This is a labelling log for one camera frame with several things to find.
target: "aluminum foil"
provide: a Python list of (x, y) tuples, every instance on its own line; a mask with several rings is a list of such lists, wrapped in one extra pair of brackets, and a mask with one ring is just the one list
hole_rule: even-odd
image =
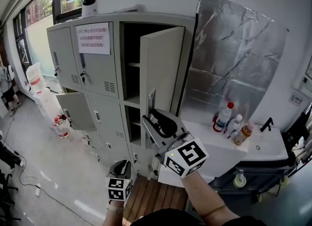
[(234, 103), (248, 121), (270, 85), (283, 54), (288, 30), (234, 2), (199, 0), (194, 52), (180, 117), (212, 125)]

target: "wall sign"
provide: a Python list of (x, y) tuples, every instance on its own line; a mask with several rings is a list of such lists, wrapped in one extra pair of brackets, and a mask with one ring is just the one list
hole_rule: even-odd
[(292, 93), (291, 97), (289, 98), (289, 102), (295, 104), (296, 106), (300, 106), (303, 98), (296, 93)]
[(108, 22), (76, 26), (79, 53), (110, 55)]

